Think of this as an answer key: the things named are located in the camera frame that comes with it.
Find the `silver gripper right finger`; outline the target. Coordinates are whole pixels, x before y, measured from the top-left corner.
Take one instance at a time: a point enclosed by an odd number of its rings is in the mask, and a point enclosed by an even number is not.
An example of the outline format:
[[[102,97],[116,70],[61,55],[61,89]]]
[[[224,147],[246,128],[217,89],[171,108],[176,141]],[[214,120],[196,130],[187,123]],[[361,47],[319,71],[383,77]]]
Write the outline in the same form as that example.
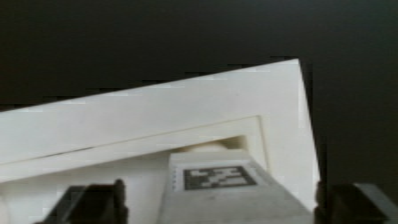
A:
[[[315,224],[398,224],[398,205],[370,183],[317,188]]]

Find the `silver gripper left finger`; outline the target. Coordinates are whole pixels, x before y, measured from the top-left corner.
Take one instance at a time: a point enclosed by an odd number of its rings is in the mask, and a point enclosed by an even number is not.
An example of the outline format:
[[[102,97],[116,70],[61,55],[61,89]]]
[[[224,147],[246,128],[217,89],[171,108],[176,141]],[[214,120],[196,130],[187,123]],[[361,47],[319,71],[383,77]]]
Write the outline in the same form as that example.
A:
[[[45,219],[34,224],[128,224],[123,180],[72,186]]]

